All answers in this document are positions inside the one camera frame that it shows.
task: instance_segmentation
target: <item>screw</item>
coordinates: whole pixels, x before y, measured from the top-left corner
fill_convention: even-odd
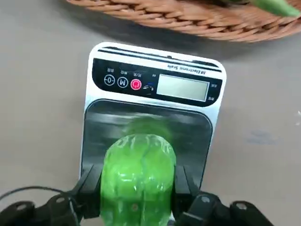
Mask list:
[[[210,199],[209,199],[207,196],[202,196],[202,197],[201,197],[201,200],[202,200],[203,202],[210,202]]]
[[[19,206],[17,206],[17,210],[18,211],[20,211],[20,210],[24,210],[24,209],[26,209],[26,204],[21,204],[21,205],[19,205]]]
[[[57,202],[57,203],[60,203],[60,202],[64,202],[64,200],[65,200],[65,198],[60,197],[60,198],[58,198],[58,199],[56,200],[56,202]]]
[[[239,208],[240,210],[246,210],[247,206],[244,205],[243,203],[236,203],[237,208]]]

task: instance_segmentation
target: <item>gray table surface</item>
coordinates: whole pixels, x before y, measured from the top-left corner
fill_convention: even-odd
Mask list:
[[[102,41],[213,58],[228,74],[203,189],[301,222],[301,35],[257,44],[141,27],[59,0],[0,1],[0,192],[78,179],[88,54]],[[42,204],[52,194],[20,198]],[[99,225],[90,221],[85,225]]]

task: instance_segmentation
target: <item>m button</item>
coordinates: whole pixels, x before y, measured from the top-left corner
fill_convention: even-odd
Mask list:
[[[118,84],[118,86],[120,87],[120,88],[125,88],[125,87],[127,87],[128,86],[128,80],[127,80],[127,78],[126,77],[120,77],[120,78],[118,78],[118,80],[117,80],[117,84]]]

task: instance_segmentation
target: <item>power button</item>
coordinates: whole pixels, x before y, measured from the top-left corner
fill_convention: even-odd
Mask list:
[[[131,88],[133,90],[139,90],[141,88],[141,86],[142,86],[142,83],[139,79],[133,79],[131,81]]]

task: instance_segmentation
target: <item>kitchen scale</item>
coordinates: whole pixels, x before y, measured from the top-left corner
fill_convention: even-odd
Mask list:
[[[178,165],[201,185],[226,72],[197,56],[104,42],[90,55],[80,174],[103,163],[107,149],[135,119],[167,126]]]

